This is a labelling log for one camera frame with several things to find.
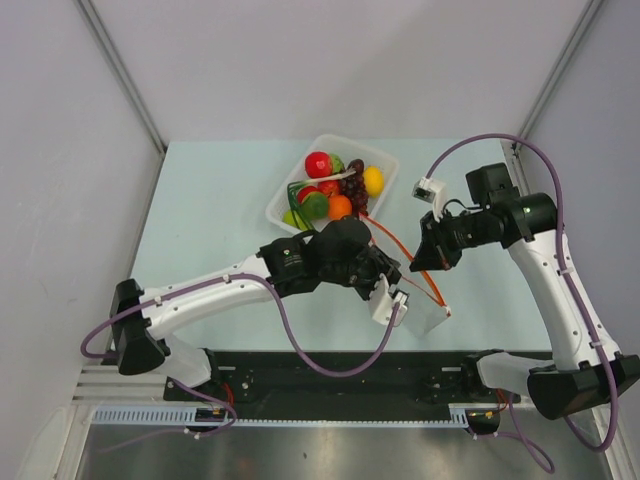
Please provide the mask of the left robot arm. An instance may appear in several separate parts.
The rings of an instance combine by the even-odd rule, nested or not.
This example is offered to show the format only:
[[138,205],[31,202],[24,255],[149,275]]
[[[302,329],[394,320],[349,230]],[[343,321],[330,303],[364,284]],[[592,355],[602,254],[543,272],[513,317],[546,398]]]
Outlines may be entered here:
[[135,376],[157,371],[186,385],[197,398],[214,397],[221,376],[209,354],[179,340],[183,327],[244,305],[274,301],[279,309],[293,295],[320,284],[353,289],[372,319],[392,330],[408,310],[399,289],[400,264],[375,245],[365,223],[353,216],[278,238],[231,267],[162,288],[120,282],[110,312],[118,371]]

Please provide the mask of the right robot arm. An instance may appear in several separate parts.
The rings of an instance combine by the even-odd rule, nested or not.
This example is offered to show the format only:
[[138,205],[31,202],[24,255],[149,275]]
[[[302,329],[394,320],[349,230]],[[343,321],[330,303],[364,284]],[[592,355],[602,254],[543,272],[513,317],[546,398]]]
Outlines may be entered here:
[[444,183],[423,177],[415,198],[431,204],[420,220],[421,242],[413,272],[450,270],[464,250],[500,244],[522,272],[540,311],[552,347],[549,363],[489,350],[471,356],[461,376],[463,393],[484,401],[496,389],[529,397],[549,420],[609,402],[639,379],[639,358],[625,355],[597,318],[575,271],[567,238],[558,232],[557,208],[545,193],[521,195],[508,169],[498,163],[466,176],[471,212],[446,209]]

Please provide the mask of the clear zip bag orange zipper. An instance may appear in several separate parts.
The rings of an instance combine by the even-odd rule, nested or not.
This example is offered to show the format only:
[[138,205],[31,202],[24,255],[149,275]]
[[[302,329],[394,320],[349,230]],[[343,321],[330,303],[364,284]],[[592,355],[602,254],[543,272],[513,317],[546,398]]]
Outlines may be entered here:
[[410,271],[413,255],[394,233],[364,214],[359,218],[370,229],[372,243],[399,262],[401,280],[398,287],[408,294],[408,312],[401,325],[415,337],[424,338],[450,318],[450,307],[428,273]]

